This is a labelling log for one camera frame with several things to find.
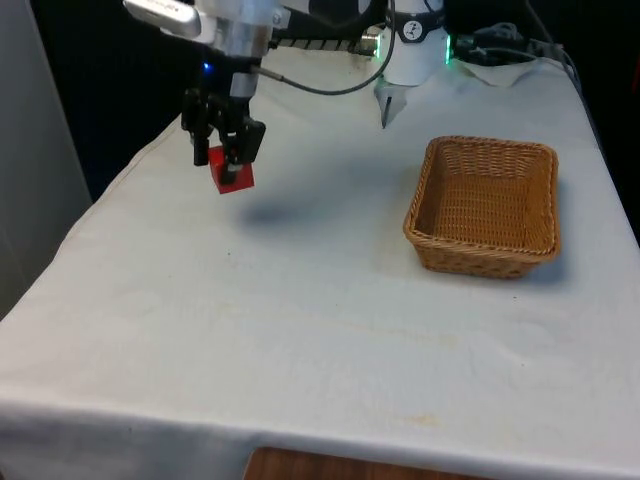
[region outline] wicker basket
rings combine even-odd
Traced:
[[[437,138],[405,235],[430,270],[522,277],[560,253],[557,175],[556,152],[544,145]]]

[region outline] table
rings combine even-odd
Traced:
[[[366,75],[286,49],[267,66]],[[0,324],[7,479],[239,479],[261,446],[640,477],[640,252],[561,70],[502,89],[443,67],[385,131],[370,91],[264,80],[253,112],[255,189],[219,196],[172,124]],[[558,261],[516,282],[420,267],[401,227],[425,145],[452,134],[557,150]]]

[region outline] basket rim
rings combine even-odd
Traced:
[[[513,146],[526,146],[528,148],[534,148],[546,153],[548,161],[551,163],[548,178],[548,196],[549,196],[549,209],[546,214],[550,218],[553,239],[551,244],[544,250],[532,250],[527,248],[510,248],[499,247],[494,245],[487,245],[474,242],[462,242],[459,240],[453,240],[446,237],[438,237],[435,235],[427,235],[416,229],[417,214],[419,207],[425,196],[425,187],[429,173],[431,172],[431,166],[433,164],[433,156],[437,151],[437,147],[443,143],[491,143],[491,144],[503,144]],[[511,259],[519,260],[526,263],[537,263],[545,260],[551,260],[555,258],[560,251],[560,229],[558,223],[557,214],[557,201],[556,201],[556,187],[557,187],[557,172],[558,172],[558,154],[554,149],[547,145],[535,142],[521,142],[514,140],[501,140],[493,138],[483,137],[467,137],[461,135],[455,136],[443,136],[434,138],[427,147],[427,154],[422,166],[420,174],[420,180],[416,193],[413,196],[411,207],[405,218],[404,233],[407,239],[416,248],[435,248],[439,250],[447,250],[451,253],[464,253],[464,254],[493,254],[499,256],[508,255]]]

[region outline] red block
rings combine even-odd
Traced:
[[[220,177],[224,170],[224,151],[222,147],[213,147],[209,149],[209,167],[211,167],[211,176],[218,187],[221,194],[237,192],[252,188],[255,185],[253,179],[253,166],[244,165],[242,170],[236,173],[235,182],[230,185],[223,185]]]

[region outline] green light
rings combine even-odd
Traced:
[[[451,35],[447,35],[447,51],[444,54],[444,64],[449,65],[451,63]]]
[[[375,55],[375,57],[376,57],[378,60],[380,60],[380,53],[381,53],[381,52],[380,52],[380,47],[382,46],[382,40],[380,39],[380,38],[381,38],[381,35],[382,35],[382,34],[380,34],[380,35],[378,35],[378,36],[376,37],[376,51],[375,51],[375,52],[373,52],[373,54]]]

